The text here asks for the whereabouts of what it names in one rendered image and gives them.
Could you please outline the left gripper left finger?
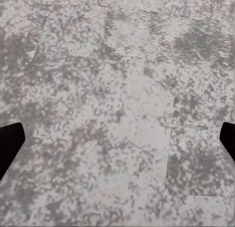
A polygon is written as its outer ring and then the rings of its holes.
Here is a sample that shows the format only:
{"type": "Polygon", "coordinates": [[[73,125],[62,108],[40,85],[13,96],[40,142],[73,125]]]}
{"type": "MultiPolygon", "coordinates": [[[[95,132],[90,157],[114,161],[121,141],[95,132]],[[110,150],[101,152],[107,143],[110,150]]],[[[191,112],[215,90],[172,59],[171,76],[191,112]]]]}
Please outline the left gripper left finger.
{"type": "Polygon", "coordinates": [[[0,181],[24,142],[25,133],[21,122],[0,128],[0,181]]]}

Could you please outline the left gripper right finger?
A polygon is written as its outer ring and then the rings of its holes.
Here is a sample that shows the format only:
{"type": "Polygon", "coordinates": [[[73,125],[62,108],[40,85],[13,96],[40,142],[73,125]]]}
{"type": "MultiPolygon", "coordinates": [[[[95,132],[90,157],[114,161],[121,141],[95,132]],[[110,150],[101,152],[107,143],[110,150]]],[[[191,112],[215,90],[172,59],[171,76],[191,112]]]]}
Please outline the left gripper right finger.
{"type": "Polygon", "coordinates": [[[224,122],[219,139],[235,162],[235,124],[224,122]]]}

